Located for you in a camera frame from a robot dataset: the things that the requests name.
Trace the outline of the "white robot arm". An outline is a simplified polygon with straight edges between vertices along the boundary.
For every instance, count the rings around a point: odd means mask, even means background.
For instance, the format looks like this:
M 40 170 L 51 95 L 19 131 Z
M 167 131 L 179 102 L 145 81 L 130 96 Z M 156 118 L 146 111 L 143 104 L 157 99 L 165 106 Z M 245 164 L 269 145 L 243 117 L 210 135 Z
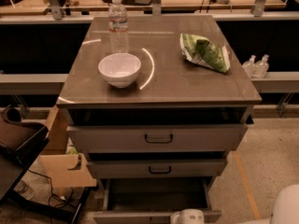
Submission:
M 206 224 L 206 218 L 201 210 L 184 209 L 170 217 L 170 224 Z M 270 218 L 237 224 L 299 224 L 299 185 L 290 185 L 278 193 Z

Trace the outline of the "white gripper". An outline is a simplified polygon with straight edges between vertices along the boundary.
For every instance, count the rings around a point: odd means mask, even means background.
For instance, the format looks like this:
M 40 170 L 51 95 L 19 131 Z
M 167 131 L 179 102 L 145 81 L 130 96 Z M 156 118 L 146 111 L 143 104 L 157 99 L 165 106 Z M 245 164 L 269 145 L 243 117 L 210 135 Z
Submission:
M 184 209 L 170 217 L 170 224 L 205 224 L 204 213 L 198 209 Z

